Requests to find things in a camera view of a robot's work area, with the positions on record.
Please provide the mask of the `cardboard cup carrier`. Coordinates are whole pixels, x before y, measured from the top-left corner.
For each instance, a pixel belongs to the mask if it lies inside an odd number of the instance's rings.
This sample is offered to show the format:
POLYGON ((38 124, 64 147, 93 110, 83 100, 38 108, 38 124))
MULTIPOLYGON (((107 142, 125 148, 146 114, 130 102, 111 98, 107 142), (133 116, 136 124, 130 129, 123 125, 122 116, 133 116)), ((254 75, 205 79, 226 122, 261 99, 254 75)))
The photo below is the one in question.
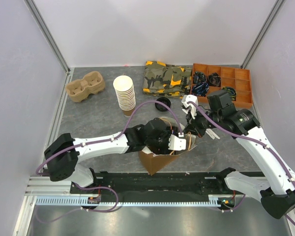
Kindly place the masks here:
POLYGON ((90 94, 97 94, 105 89, 105 81, 98 71, 86 74, 82 79, 74 80, 65 86, 70 99, 79 103, 88 98, 90 94))

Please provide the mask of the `brown paper bag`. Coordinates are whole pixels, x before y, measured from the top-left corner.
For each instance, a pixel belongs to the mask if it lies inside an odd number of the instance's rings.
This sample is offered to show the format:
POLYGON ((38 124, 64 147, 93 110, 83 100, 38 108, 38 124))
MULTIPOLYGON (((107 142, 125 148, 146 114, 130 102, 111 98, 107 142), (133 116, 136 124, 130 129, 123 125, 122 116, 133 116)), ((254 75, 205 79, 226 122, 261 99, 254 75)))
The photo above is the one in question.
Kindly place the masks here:
POLYGON ((187 153, 196 147, 196 136, 190 132, 179 136, 179 131, 183 129, 182 124, 178 124, 173 118, 159 117, 149 121, 139 129, 140 140, 143 142, 143 149, 138 152, 139 159, 149 174, 153 175, 170 164, 182 154, 187 153), (170 133, 180 138, 186 139, 186 150, 174 151, 170 154, 157 155, 152 151, 152 142, 160 135, 170 133))

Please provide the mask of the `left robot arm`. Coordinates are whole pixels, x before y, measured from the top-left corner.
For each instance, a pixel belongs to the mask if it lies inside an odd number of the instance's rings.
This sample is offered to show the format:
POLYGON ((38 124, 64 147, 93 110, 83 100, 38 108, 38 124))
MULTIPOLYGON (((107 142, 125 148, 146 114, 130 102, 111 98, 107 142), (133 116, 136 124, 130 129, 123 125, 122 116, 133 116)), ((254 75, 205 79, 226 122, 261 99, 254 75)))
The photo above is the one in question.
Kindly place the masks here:
POLYGON ((147 124, 127 128, 124 133, 110 136, 80 139, 70 133, 60 135, 45 151, 50 181, 69 180, 78 184, 87 193, 98 188, 94 170, 81 165, 81 162, 108 154, 124 154, 142 151, 150 146, 156 151, 167 151, 171 126, 160 118, 147 124))

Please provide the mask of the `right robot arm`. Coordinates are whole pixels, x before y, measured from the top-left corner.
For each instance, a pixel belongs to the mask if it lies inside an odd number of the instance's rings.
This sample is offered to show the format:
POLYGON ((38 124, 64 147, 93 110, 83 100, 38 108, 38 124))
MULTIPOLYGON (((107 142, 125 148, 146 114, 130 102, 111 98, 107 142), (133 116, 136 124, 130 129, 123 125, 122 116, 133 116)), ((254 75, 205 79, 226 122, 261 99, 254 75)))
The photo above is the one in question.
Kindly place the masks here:
POLYGON ((186 113, 185 131, 204 135, 217 128, 232 136, 253 158, 266 181, 258 181, 234 168, 217 175, 216 190, 238 191, 259 201, 273 218, 280 219, 295 208, 295 172, 286 164, 270 143, 260 122, 248 109, 238 110, 225 90, 207 96, 209 110, 200 108, 194 95, 185 95, 182 107, 186 113))

